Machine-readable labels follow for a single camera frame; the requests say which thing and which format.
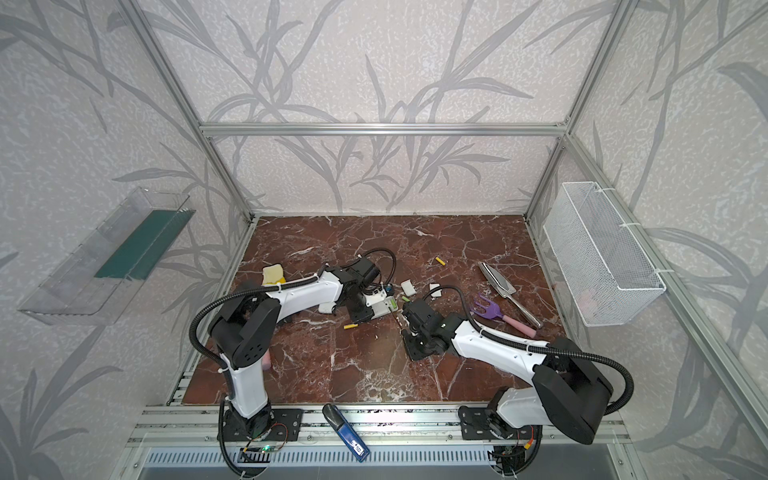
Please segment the white remote red keypad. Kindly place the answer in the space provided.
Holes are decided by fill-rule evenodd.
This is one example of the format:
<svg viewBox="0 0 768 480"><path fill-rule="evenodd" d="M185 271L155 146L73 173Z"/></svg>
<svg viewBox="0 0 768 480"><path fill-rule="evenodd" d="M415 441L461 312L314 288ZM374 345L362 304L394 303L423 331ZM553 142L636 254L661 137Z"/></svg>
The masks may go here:
<svg viewBox="0 0 768 480"><path fill-rule="evenodd" d="M318 312L326 315L334 315L336 304L334 302L322 303L318 306Z"/></svg>

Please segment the white remote green buttons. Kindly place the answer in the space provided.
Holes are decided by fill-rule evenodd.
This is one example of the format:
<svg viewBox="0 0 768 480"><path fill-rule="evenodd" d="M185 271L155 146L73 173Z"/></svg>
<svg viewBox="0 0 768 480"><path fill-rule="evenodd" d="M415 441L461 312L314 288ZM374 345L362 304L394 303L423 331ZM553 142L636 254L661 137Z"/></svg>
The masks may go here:
<svg viewBox="0 0 768 480"><path fill-rule="evenodd" d="M373 311L373 319L395 313L399 310L396 300L393 297L387 297L384 300L374 304L371 307Z"/></svg>

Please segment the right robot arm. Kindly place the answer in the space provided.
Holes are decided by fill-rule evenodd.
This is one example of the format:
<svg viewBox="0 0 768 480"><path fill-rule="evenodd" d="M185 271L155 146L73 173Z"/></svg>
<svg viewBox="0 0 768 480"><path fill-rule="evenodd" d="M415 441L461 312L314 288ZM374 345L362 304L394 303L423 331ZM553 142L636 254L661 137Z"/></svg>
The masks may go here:
<svg viewBox="0 0 768 480"><path fill-rule="evenodd" d="M507 439L545 425L584 445L594 441L606 415L632 398L634 379L619 362L582 351L573 341L513 336L482 325L467 313L444 316L424 299L408 303L401 331L410 360L450 353L484 362L523 380L523 389L500 388L485 408L488 429Z"/></svg>

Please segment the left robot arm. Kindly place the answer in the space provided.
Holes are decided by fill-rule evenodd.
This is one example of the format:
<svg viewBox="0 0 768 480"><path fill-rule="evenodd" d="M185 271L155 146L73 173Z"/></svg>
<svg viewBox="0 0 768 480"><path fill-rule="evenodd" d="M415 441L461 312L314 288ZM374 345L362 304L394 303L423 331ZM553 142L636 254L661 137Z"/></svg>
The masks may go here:
<svg viewBox="0 0 768 480"><path fill-rule="evenodd" d="M367 322L373 306L386 298L380 279L379 267L359 257L283 284L241 286L203 307L191 321L188 338L197 352L218 365L237 415L246 421L262 418L269 407L262 358L278 323L321 305L342 307L351 319Z"/></svg>

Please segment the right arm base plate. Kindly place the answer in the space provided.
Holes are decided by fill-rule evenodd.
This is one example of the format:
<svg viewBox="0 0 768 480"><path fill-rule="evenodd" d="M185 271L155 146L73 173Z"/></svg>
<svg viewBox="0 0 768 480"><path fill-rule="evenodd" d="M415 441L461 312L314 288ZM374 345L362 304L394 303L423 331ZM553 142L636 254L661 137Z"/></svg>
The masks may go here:
<svg viewBox="0 0 768 480"><path fill-rule="evenodd" d="M458 417L463 440L511 440L516 442L535 439L532 426L514 428L501 417L485 407L458 408Z"/></svg>

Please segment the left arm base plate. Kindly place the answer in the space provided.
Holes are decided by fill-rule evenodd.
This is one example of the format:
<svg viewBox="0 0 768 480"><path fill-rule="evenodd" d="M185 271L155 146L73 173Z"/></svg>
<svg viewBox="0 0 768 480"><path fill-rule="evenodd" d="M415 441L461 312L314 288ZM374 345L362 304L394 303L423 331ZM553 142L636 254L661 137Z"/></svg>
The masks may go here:
<svg viewBox="0 0 768 480"><path fill-rule="evenodd" d="M226 408L219 422L217 439L294 442L298 440L302 418L302 409L277 408L266 409L248 420L236 410Z"/></svg>

